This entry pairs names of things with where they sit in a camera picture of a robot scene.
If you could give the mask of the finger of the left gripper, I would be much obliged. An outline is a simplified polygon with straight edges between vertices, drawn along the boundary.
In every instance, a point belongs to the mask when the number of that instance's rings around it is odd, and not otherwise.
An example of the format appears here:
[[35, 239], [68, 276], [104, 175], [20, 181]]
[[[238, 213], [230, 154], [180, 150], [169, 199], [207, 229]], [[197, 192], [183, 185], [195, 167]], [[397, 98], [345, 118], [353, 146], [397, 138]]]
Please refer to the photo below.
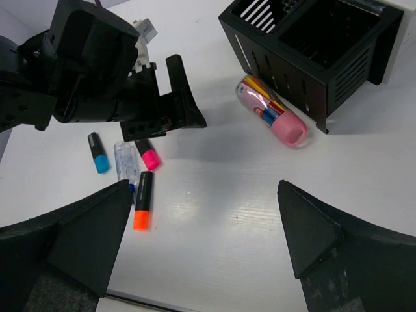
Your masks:
[[203, 129], [207, 122], [199, 110], [185, 73], [180, 55], [166, 59], [171, 92], [159, 98], [159, 129]]

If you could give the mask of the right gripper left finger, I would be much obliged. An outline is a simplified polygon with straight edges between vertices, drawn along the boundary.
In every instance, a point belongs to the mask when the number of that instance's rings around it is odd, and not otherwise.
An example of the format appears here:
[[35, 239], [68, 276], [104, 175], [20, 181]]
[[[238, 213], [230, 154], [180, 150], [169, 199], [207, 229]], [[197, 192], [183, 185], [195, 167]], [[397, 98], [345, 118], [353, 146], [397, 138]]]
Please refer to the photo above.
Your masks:
[[131, 211], [126, 180], [1, 228], [2, 311], [95, 311]]

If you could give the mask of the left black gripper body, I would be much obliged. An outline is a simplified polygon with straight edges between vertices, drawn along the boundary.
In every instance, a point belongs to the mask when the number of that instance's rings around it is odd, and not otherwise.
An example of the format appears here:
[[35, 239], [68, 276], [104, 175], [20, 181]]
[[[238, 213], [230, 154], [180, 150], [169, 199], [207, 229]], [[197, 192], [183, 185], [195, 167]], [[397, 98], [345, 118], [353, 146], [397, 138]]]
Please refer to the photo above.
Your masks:
[[18, 47], [18, 123], [118, 122], [125, 141], [163, 137], [169, 117], [155, 66], [135, 69], [138, 39], [105, 8], [59, 1], [50, 28]]

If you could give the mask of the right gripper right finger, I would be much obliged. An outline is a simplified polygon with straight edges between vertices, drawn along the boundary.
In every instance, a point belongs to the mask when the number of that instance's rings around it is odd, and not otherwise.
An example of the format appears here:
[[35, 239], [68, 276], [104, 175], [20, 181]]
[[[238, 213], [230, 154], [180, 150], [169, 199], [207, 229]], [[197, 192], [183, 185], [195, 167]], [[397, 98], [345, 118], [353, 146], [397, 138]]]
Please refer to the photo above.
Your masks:
[[308, 311], [414, 311], [415, 237], [278, 185], [294, 276]]

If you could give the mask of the pink cap highlighter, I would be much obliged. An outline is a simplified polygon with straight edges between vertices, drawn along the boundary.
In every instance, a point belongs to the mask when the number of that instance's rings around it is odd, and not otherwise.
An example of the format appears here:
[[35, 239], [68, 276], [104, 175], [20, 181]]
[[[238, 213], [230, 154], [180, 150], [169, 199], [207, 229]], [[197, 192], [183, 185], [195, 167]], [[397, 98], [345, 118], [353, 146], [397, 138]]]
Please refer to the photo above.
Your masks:
[[135, 146], [149, 171], [154, 172], [161, 166], [162, 161], [148, 139], [136, 140]]

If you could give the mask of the clear glue bottle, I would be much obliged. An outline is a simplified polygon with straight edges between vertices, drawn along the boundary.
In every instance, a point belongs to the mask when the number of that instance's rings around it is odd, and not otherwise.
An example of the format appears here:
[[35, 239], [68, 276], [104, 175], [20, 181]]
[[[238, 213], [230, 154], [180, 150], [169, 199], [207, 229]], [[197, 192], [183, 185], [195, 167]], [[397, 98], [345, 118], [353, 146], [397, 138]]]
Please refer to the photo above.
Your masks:
[[128, 142], [117, 142], [114, 145], [114, 156], [118, 180], [129, 181], [129, 188], [132, 193], [132, 204], [137, 198], [137, 183], [139, 170], [137, 164], [136, 146]]

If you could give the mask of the pink cap marker tube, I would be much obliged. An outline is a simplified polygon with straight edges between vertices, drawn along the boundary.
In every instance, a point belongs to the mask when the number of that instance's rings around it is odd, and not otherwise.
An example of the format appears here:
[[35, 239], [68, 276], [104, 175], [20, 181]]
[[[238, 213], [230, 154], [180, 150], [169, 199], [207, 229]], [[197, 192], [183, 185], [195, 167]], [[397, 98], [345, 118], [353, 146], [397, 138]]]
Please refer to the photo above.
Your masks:
[[286, 146], [294, 148], [307, 136], [306, 124], [257, 77], [243, 77], [235, 93], [240, 103], [258, 116]]

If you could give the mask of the blue cap highlighter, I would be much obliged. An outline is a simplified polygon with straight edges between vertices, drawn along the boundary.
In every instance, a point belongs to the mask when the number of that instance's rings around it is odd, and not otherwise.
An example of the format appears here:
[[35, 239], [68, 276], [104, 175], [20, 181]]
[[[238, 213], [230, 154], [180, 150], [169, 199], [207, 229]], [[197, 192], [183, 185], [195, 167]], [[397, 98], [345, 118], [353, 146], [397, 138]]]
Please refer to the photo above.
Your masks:
[[97, 173], [104, 174], [111, 166], [101, 139], [96, 132], [90, 133], [87, 138]]

